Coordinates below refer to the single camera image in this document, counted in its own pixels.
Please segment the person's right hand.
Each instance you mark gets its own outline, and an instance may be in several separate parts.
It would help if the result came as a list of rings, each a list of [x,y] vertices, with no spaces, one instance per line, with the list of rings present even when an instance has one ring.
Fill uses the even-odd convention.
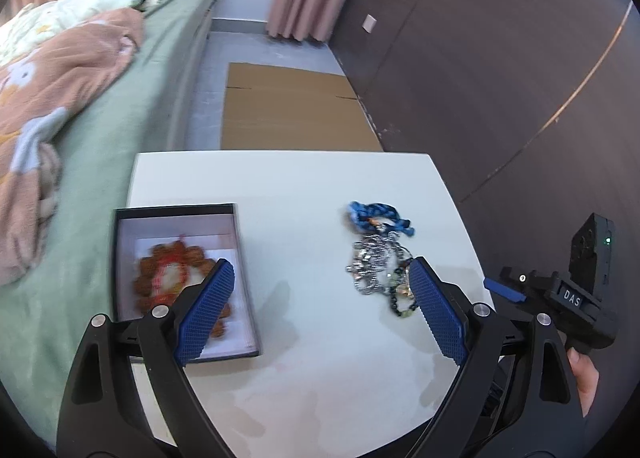
[[[574,374],[582,415],[587,417],[597,394],[600,374],[592,359],[574,348],[567,351],[570,369]]]

